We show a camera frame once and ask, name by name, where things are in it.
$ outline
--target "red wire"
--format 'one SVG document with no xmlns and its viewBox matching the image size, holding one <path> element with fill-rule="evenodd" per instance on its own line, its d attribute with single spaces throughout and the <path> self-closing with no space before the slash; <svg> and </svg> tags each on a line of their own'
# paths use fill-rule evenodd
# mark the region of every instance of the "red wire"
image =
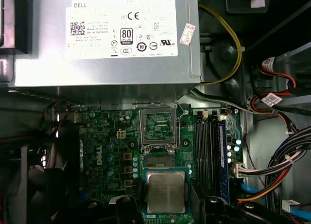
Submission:
<svg viewBox="0 0 311 224">
<path fill-rule="evenodd" d="M 265 95 L 268 95 L 270 94 L 271 92 L 265 92 L 265 93 L 262 93 L 261 95 L 262 96 L 265 96 Z M 289 91 L 288 90 L 284 90 L 284 91 L 280 91 L 280 92 L 272 92 L 273 94 L 275 95 L 278 95 L 278 96 L 286 96 L 286 95 L 290 95 Z M 258 96 L 254 96 L 250 102 L 250 105 L 252 107 L 252 109 L 254 109 L 255 111 L 257 112 L 270 112 L 269 110 L 258 110 L 256 107 L 255 107 L 255 102 L 256 100 L 259 99 Z"/>
<path fill-rule="evenodd" d="M 260 70 L 261 73 L 266 74 L 266 75 L 270 75 L 270 76 L 276 75 L 276 76 L 283 77 L 283 78 L 286 78 L 286 79 L 290 80 L 292 82 L 292 84 L 293 84 L 293 88 L 296 88 L 296 86 L 297 86 L 297 83 L 296 83 L 295 79 L 292 76 L 288 75 L 288 74 L 280 73 L 280 72 L 269 72 L 269 71 L 266 71 L 264 69 L 259 69 L 259 70 Z"/>
</svg>

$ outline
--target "ram slot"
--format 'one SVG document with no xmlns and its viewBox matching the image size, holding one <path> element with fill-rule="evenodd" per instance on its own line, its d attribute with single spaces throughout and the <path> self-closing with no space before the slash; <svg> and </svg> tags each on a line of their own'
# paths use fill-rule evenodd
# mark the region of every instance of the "ram slot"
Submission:
<svg viewBox="0 0 311 224">
<path fill-rule="evenodd" d="M 229 202 L 226 125 L 218 121 L 217 113 L 194 125 L 194 145 L 196 177 L 203 191 Z"/>
<path fill-rule="evenodd" d="M 209 119 L 209 150 L 210 150 L 210 184 L 208 196 L 220 196 L 220 136 L 219 123 L 215 118 Z"/>
<path fill-rule="evenodd" d="M 209 194 L 212 189 L 210 176 L 212 175 L 210 162 L 212 160 L 209 148 L 208 123 L 198 122 L 194 124 L 194 142 L 196 159 L 196 177 L 202 185 L 203 191 Z"/>
</svg>

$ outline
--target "white label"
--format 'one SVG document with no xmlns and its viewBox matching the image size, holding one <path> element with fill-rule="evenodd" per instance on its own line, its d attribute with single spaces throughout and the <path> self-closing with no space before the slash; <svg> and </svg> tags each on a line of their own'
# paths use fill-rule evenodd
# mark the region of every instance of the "white label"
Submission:
<svg viewBox="0 0 311 224">
<path fill-rule="evenodd" d="M 265 7 L 266 3 L 265 0 L 251 0 L 251 8 L 262 8 Z"/>
<path fill-rule="evenodd" d="M 278 104 L 280 101 L 282 101 L 283 99 L 280 98 L 279 96 L 270 93 L 268 94 L 265 98 L 263 98 L 261 101 L 265 104 L 267 104 L 269 107 L 272 107 L 273 105 Z"/>
<path fill-rule="evenodd" d="M 273 62 L 275 60 L 275 57 L 270 57 L 263 61 L 262 63 L 262 69 L 268 71 L 268 72 L 274 72 L 273 71 Z"/>
<path fill-rule="evenodd" d="M 175 0 L 79 0 L 66 9 L 66 58 L 177 56 Z"/>
<path fill-rule="evenodd" d="M 181 35 L 180 43 L 189 46 L 194 30 L 195 30 L 195 26 L 187 23 L 185 26 L 184 32 Z"/>
<path fill-rule="evenodd" d="M 290 213 L 292 205 L 299 205 L 299 202 L 293 200 L 282 200 L 282 210 Z"/>
</svg>

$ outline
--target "cable bundle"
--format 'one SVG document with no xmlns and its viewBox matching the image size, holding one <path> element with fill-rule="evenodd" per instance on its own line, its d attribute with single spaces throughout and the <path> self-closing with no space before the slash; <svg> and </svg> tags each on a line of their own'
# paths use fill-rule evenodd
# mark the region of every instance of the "cable bundle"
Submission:
<svg viewBox="0 0 311 224">
<path fill-rule="evenodd" d="M 289 172 L 293 163 L 300 160 L 311 149 L 311 127 L 296 131 L 289 136 L 275 151 L 268 164 L 268 168 L 262 170 L 241 169 L 241 173 L 247 175 L 266 175 L 265 187 L 240 202 L 258 199 L 281 185 L 284 177 Z M 271 208 L 271 197 L 267 196 L 266 202 Z"/>
</svg>

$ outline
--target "white connector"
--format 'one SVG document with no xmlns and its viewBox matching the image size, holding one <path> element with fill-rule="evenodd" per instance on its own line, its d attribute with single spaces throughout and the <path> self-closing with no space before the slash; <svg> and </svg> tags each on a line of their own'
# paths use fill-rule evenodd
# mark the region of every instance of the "white connector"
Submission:
<svg viewBox="0 0 311 224">
<path fill-rule="evenodd" d="M 245 167 L 245 164 L 238 161 L 233 161 L 231 165 L 231 174 L 234 176 L 234 178 L 243 179 L 245 176 L 239 173 L 239 167 Z"/>
</svg>

